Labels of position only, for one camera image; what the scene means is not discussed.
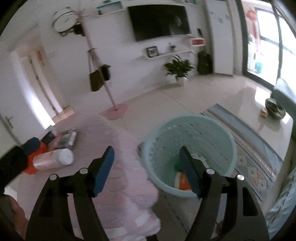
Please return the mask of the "person's left hand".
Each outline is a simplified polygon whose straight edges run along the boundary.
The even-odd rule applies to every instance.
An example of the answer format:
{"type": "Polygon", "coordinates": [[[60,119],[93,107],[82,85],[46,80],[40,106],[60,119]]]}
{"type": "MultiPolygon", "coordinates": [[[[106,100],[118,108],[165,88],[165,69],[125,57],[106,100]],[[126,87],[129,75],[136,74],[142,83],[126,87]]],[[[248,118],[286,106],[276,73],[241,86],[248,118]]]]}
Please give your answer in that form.
{"type": "Polygon", "coordinates": [[[29,221],[25,216],[24,210],[20,207],[15,198],[6,194],[2,195],[1,212],[22,239],[25,239],[29,221]]]}

